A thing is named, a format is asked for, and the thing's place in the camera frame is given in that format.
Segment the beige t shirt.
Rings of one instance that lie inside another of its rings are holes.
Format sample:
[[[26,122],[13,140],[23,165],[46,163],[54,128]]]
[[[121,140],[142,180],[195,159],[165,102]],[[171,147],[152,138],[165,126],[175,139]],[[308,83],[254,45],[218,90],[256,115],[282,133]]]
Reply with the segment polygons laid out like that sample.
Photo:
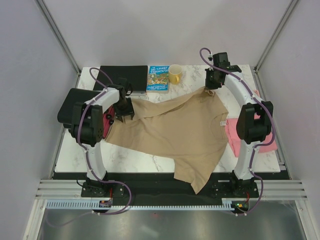
[[[134,117],[116,120],[106,142],[174,160],[174,178],[195,194],[207,184],[228,138],[221,122],[228,110],[204,87],[159,103],[133,99]]]

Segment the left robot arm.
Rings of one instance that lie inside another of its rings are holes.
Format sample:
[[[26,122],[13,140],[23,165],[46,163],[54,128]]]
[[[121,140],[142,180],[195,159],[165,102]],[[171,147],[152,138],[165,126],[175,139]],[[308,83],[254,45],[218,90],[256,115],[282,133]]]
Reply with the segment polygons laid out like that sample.
[[[125,78],[120,84],[109,84],[102,91],[94,92],[93,98],[76,102],[72,110],[70,134],[83,149],[87,165],[87,178],[95,181],[92,191],[99,197],[106,196],[110,185],[106,180],[107,171],[103,164],[101,141],[104,139],[104,113],[111,114],[111,120],[124,121],[135,116],[129,93],[132,85]]]

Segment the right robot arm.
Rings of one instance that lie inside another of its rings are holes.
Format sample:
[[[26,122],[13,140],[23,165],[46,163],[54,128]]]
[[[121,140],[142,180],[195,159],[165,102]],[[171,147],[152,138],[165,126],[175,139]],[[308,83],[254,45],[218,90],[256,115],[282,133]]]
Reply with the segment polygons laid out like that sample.
[[[217,90],[225,86],[241,107],[236,123],[236,133],[240,138],[240,153],[233,174],[237,178],[229,184],[229,191],[235,197],[247,191],[244,181],[254,175],[255,154],[261,146],[269,146],[275,140],[273,104],[259,97],[245,81],[238,65],[231,65],[226,52],[212,54],[203,47],[199,51],[201,59],[209,66],[205,69],[205,88]]]

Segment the black pink drawer unit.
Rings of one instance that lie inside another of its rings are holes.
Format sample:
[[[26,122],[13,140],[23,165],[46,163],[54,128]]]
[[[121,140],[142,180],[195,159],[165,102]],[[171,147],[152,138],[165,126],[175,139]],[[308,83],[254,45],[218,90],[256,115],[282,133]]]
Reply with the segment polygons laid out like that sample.
[[[58,114],[57,120],[68,129],[71,136],[78,138],[80,120],[87,104],[92,98],[98,96],[99,91],[72,88]],[[98,107],[91,105],[87,110],[81,128],[80,140],[83,144],[92,145],[98,140],[105,139],[111,125],[114,122],[115,110],[113,106],[99,110]]]

